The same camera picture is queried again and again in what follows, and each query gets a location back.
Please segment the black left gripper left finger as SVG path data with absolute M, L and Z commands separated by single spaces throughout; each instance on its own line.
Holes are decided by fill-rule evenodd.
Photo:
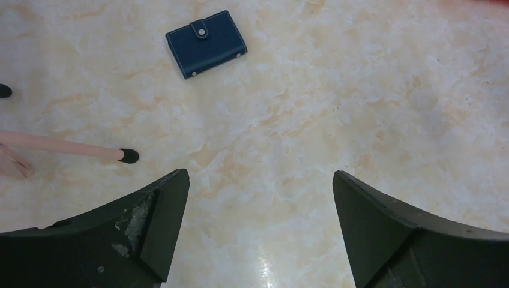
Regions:
M 2 287 L 160 287 L 169 276 L 190 177 L 177 169 L 89 212 L 1 234 Z

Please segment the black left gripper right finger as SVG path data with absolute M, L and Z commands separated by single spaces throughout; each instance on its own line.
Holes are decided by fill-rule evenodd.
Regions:
M 344 171 L 333 193 L 357 287 L 507 287 L 508 235 L 426 212 Z

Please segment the blue leather card holder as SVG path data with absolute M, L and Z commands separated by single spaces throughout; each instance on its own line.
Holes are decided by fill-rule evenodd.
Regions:
M 165 37 L 185 79 L 248 53 L 246 42 L 227 10 L 190 22 Z

